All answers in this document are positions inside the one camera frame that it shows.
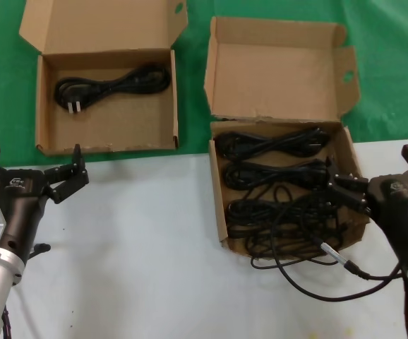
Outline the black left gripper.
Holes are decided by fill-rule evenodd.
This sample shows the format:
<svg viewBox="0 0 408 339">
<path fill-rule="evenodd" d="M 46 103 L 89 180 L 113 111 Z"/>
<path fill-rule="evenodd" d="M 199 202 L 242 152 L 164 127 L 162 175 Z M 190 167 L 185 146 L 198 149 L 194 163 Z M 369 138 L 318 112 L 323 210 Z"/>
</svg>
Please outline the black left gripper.
<svg viewBox="0 0 408 339">
<path fill-rule="evenodd" d="M 28 260 L 48 197 L 60 204 L 87 184 L 89 176 L 79 144 L 73 149 L 70 164 L 44 173 L 35 169 L 3 172 L 0 167 L 0 209 L 6 222 L 0 248 Z"/>
</svg>

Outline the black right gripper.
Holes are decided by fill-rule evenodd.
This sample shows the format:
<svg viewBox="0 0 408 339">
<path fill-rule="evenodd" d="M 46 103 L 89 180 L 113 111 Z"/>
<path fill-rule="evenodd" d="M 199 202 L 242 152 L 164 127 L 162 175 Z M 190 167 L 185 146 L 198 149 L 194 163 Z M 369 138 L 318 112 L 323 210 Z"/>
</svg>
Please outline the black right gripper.
<svg viewBox="0 0 408 339">
<path fill-rule="evenodd" d="M 408 164 L 408 144 L 401 155 Z M 328 198 L 356 212 L 371 212 L 394 251 L 400 268 L 408 271 L 408 170 L 402 174 L 374 177 L 370 180 L 340 174 L 333 157 L 327 157 L 326 192 Z"/>
</svg>

